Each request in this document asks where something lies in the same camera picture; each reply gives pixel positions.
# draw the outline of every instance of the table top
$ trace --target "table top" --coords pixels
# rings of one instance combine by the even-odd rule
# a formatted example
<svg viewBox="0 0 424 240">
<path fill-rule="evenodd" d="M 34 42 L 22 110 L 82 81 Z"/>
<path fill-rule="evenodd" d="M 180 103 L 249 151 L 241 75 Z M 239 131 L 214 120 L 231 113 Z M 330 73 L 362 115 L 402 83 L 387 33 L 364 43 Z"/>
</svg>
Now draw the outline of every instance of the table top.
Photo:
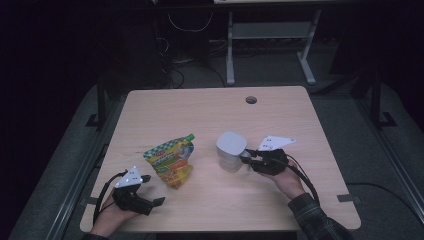
<svg viewBox="0 0 424 240">
<path fill-rule="evenodd" d="M 249 96 L 257 103 L 248 104 Z M 359 228 L 353 202 L 338 201 L 337 195 L 349 192 L 309 96 L 297 86 L 131 92 L 91 197 L 97 198 L 113 175 L 137 166 L 141 175 L 152 176 L 137 194 L 148 200 L 166 199 L 149 216 L 130 220 L 123 231 L 298 230 L 287 207 L 289 200 L 272 181 L 247 166 L 237 173 L 220 168 L 216 141 L 225 131 L 244 136 L 249 149 L 256 149 L 267 135 L 295 138 L 284 150 L 306 171 L 323 210 L 346 228 Z M 193 171 L 179 189 L 172 189 L 160 180 L 143 153 L 190 133 L 195 135 L 189 158 Z M 92 227 L 94 207 L 89 204 L 85 210 L 80 224 L 83 231 Z"/>
</svg>

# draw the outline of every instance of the sleeve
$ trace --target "sleeve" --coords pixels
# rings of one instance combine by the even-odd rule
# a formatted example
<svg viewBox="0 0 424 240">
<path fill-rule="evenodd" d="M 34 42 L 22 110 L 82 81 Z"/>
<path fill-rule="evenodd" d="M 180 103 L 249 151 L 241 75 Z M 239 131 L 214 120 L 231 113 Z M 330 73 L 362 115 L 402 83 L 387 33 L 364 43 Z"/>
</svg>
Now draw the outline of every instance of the sleeve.
<svg viewBox="0 0 424 240">
<path fill-rule="evenodd" d="M 81 240 L 109 240 L 109 239 L 102 237 L 102 236 L 94 235 L 94 234 L 91 234 L 91 233 L 86 233 L 81 238 Z"/>
<path fill-rule="evenodd" d="M 294 198 L 288 206 L 309 240 L 353 239 L 345 227 L 327 217 L 309 193 Z"/>
</svg>

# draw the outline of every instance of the hand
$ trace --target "hand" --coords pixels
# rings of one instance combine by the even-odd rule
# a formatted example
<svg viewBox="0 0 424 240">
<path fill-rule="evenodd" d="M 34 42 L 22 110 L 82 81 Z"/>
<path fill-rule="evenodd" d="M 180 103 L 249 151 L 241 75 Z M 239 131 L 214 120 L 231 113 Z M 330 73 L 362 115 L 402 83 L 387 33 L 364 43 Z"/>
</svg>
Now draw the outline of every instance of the hand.
<svg viewBox="0 0 424 240">
<path fill-rule="evenodd" d="M 288 164 L 297 168 L 297 164 L 291 159 L 289 159 Z M 299 176 L 297 176 L 297 174 L 294 173 L 290 168 L 286 168 L 283 172 L 275 176 L 263 173 L 259 174 L 273 180 L 278 189 L 280 189 L 280 191 L 284 193 L 290 200 L 305 193 Z"/>
<path fill-rule="evenodd" d="M 121 210 L 114 202 L 113 190 L 109 197 L 103 203 L 100 214 L 94 223 L 90 233 L 98 236 L 109 237 L 114 233 L 124 222 L 140 215 L 132 211 Z"/>
</svg>

